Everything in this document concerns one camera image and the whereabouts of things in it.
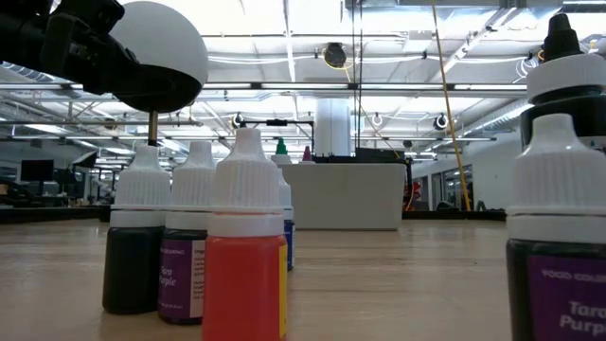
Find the red liquid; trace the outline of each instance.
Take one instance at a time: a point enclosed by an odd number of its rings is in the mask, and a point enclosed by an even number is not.
[[[204,341],[286,340],[283,236],[208,237]]]

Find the black bottle cap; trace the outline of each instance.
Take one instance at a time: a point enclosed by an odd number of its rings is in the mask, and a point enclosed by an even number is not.
[[[570,27],[568,16],[556,14],[549,20],[549,34],[544,41],[544,61],[582,54],[577,32]]]

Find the bottle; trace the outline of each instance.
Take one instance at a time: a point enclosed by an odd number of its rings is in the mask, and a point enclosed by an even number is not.
[[[286,257],[277,166],[240,128],[217,165],[206,239],[204,341],[283,341]]]
[[[303,159],[299,162],[299,165],[313,165],[315,162],[312,160],[312,152],[310,151],[310,146],[305,146],[305,151],[303,152]]]
[[[280,204],[284,209],[284,237],[288,244],[287,265],[288,271],[294,269],[294,210],[292,204],[291,186],[284,180],[282,170],[278,172],[278,186]]]
[[[158,315],[170,324],[202,323],[206,222],[215,177],[210,142],[191,142],[172,174],[172,206],[160,248]]]
[[[170,202],[170,175],[158,150],[140,146],[120,173],[116,204],[107,233],[103,308],[110,314],[155,311],[158,301],[160,240]]]
[[[527,94],[534,107],[522,113],[522,142],[532,139],[532,121],[544,115],[572,116],[577,136],[588,147],[606,153],[606,62],[583,54],[566,14],[549,21],[544,62],[527,77]]]
[[[277,165],[293,164],[291,157],[288,155],[288,150],[286,149],[286,145],[284,144],[284,139],[282,137],[277,140],[276,154],[272,155],[271,159]]]
[[[604,173],[569,115],[534,119],[507,220],[514,341],[606,339]]]

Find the purple label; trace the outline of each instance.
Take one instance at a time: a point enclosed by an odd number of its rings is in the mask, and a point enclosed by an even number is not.
[[[606,260],[528,259],[535,341],[606,340]]]
[[[202,316],[205,241],[163,240],[160,254],[158,313],[172,318]]]

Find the table surface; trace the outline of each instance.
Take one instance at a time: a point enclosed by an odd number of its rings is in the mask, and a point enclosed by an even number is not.
[[[155,313],[103,312],[107,225],[0,225],[3,341],[200,340]],[[503,223],[404,221],[398,232],[299,231],[289,341],[510,340]]]

